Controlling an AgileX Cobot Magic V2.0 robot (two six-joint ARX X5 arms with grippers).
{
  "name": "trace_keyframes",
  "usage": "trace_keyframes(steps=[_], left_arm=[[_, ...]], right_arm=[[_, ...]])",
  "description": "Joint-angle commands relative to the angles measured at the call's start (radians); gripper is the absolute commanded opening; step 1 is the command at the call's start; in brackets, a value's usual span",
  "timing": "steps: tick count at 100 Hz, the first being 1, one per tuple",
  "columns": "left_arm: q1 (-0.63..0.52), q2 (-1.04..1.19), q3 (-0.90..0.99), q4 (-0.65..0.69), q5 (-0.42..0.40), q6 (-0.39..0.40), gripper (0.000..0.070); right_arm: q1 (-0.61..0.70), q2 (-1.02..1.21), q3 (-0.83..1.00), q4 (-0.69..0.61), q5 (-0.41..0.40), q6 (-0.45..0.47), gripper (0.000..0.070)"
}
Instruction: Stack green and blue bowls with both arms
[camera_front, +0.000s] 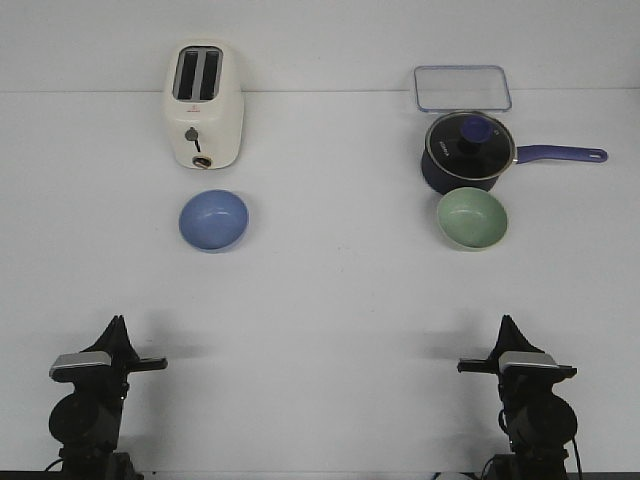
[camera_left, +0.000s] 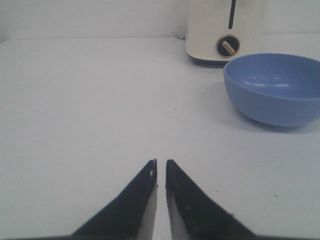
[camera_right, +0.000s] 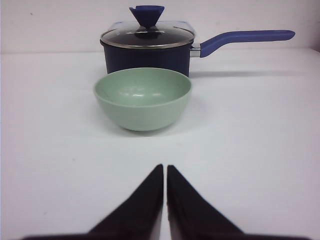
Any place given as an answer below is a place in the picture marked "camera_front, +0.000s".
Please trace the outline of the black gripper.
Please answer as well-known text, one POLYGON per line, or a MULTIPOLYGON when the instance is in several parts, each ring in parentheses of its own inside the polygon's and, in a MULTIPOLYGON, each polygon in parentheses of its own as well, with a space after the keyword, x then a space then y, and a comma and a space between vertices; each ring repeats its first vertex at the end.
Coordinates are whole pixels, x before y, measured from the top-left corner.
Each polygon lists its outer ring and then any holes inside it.
POLYGON ((495 349, 486 359, 462 358, 457 363, 459 373, 479 373, 495 375, 504 389, 551 390, 555 384, 576 376, 576 368, 563 365, 549 354, 558 364, 558 369, 509 368, 505 374, 499 372, 498 359, 506 351, 544 352, 533 345, 522 334, 510 315, 503 315, 500 323, 495 349))
POLYGON ((136 372, 159 371, 167 368, 167 359, 141 358, 133 349, 123 315, 115 315, 93 344, 81 351, 92 356, 95 363, 81 368, 79 382, 92 388, 116 388, 136 372), (119 349, 114 349, 118 333, 119 349))

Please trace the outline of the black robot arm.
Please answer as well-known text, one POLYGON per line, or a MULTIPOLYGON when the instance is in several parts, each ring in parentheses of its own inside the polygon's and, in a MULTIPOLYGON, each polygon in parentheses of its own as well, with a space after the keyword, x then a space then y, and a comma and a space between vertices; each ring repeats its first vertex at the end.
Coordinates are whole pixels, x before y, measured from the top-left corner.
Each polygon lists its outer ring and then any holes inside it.
POLYGON ((498 424, 509 441, 508 454, 493 455, 482 479, 566 479, 566 445, 578 430, 575 411, 553 387, 577 374, 532 345, 511 316, 500 323, 496 343, 485 359, 461 359, 460 373, 497 377, 502 408, 498 424))
POLYGON ((164 357, 142 358, 131 344, 125 319, 116 315, 89 347, 59 355, 49 370, 73 392, 53 408, 48 428, 60 444, 60 473, 66 479, 142 479, 131 456, 119 452, 128 377, 163 370, 164 357))

